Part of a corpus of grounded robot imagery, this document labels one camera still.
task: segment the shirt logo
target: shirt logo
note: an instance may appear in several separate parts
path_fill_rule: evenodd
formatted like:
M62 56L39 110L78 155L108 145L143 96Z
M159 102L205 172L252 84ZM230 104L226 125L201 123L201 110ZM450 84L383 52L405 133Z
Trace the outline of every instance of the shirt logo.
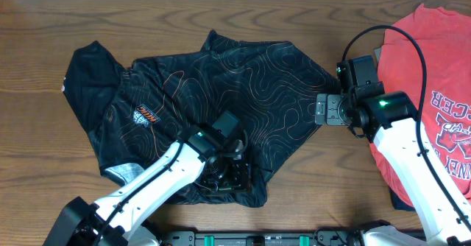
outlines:
M442 131L436 135L436 145L452 153L459 148L463 157L471 158L471 127L463 127L462 123L452 123L440 113L436 115L436 122Z
M136 107L132 119L134 120L134 123L143 124L144 127L160 121L160 117L143 104Z

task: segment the wood grain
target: wood grain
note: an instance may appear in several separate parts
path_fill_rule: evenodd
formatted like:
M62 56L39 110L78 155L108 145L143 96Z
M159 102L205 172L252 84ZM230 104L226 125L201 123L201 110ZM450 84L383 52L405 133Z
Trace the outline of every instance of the wood grain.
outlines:
M98 40L118 62L198 51L210 29L238 40L290 40L330 73L361 30L420 3L471 15L471 0L0 0L0 244L38 245L61 208L117 186L99 176L90 143L60 92L75 49ZM372 32L350 56L382 42ZM152 220L200 231L290 230L387 219L393 210L365 140L322 127L270 181L263 208L165 205Z

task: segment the wavy line pattern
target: wavy line pattern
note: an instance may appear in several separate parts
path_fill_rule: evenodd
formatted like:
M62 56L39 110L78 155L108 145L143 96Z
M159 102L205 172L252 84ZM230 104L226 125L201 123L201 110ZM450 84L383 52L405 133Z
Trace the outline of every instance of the wavy line pattern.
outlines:
M88 53L92 52L95 53L91 58ZM78 53L81 57L72 60L66 87L76 85L75 71L104 70L90 64L90 60L99 64L106 64L100 60L112 60L114 69L122 68L98 43ZM109 105L106 112L100 113L103 106L98 105L83 113L82 108L71 103L81 123L96 123L84 127L85 130L98 127L88 134L102 172L127 162L147 168L167 150L182 128L212 123L226 110L242 121L249 134L247 155L254 164L252 193L204 197L196 186L187 186L170 203L262 206L266 202L266 183L319 128L314 124L312 109L316 95L339 91L335 78L290 42L235 41L215 31L210 32L200 52L137 59L131 68L117 72L115 76L107 75L106 81L86 80L90 75L80 77L90 91L88 81L107 83L120 78L117 95L87 98L101 91L95 86L93 92L85 89L86 102L80 104L96 100L93 103ZM79 90L83 92L84 88L80 86ZM160 121L151 124L152 127L136 122L139 111L135 109L141 105Z

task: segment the red shirt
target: red shirt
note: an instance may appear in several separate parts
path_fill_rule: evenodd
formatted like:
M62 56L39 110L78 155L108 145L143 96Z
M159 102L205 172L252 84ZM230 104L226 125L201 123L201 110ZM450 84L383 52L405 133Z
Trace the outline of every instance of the red shirt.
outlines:
M394 26L409 33L425 56L428 84L422 121L435 153L471 201L471 17L420 5ZM398 32L385 32L378 76L386 93L405 91L418 107L420 60L412 44ZM370 147L388 185L402 201L412 205L388 161L374 144Z

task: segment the red cloth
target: red cloth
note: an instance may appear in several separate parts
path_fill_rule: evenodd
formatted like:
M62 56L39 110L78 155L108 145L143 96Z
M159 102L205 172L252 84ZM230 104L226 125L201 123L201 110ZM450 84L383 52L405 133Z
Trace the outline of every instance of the red cloth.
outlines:
M428 84L422 121L435 153L471 201L471 17L420 5L395 26L409 33L425 56ZM420 60L412 44L398 32L386 30L378 76L386 93L405 91L418 106ZM412 206L388 161L374 144L370 147L388 185Z

